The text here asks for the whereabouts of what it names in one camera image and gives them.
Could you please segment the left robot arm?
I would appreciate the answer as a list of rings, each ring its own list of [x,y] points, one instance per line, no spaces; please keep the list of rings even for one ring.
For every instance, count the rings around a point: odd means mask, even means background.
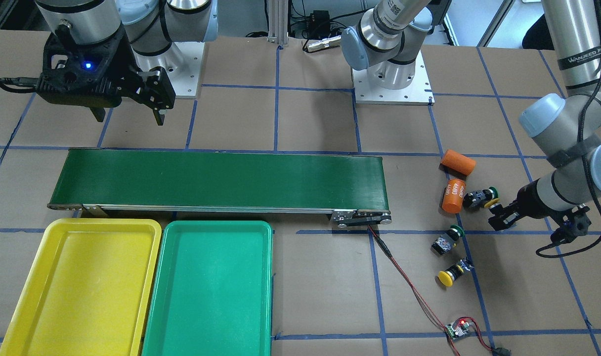
[[[545,0],[545,19],[567,97],[548,94],[519,117],[525,132],[547,156],[553,172],[525,185],[504,207],[488,203],[496,231],[524,217],[551,217],[554,243],[585,236],[587,212],[601,197],[601,14],[594,0]]]

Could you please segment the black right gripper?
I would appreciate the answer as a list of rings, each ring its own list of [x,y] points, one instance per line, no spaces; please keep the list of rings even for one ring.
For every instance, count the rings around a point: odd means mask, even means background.
[[[128,97],[151,108],[158,126],[176,99],[165,69],[140,69],[123,25],[102,41],[81,44],[70,25],[59,23],[44,46],[36,92],[48,103],[87,107],[99,123],[105,108]]]

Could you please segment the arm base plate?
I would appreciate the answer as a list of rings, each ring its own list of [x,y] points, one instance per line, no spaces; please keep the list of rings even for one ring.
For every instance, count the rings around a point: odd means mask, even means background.
[[[365,70],[351,70],[357,104],[435,104],[422,52],[413,63],[384,61]]]
[[[206,43],[177,42],[156,56],[134,53],[136,62],[144,71],[153,67],[165,68],[176,98],[196,99],[201,84]]]

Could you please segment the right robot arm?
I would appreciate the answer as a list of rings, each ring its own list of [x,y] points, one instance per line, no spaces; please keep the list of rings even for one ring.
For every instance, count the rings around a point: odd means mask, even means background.
[[[35,92],[50,104],[86,107],[98,122],[124,97],[159,126],[174,108],[172,75],[187,68],[178,43],[212,42],[215,0],[37,0],[50,28]]]

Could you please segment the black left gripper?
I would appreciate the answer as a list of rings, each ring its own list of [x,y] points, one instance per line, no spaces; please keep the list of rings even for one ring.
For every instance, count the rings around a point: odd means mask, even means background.
[[[512,227],[524,217],[533,219],[551,217],[558,223],[558,228],[551,235],[552,243],[571,243],[579,236],[586,236],[592,224],[587,216],[590,208],[585,205],[579,205],[575,211],[572,207],[564,210],[547,207],[538,196],[536,181],[522,187],[510,205],[504,207],[501,203],[492,200],[488,203],[488,210],[493,214],[488,219],[488,223],[496,231]]]

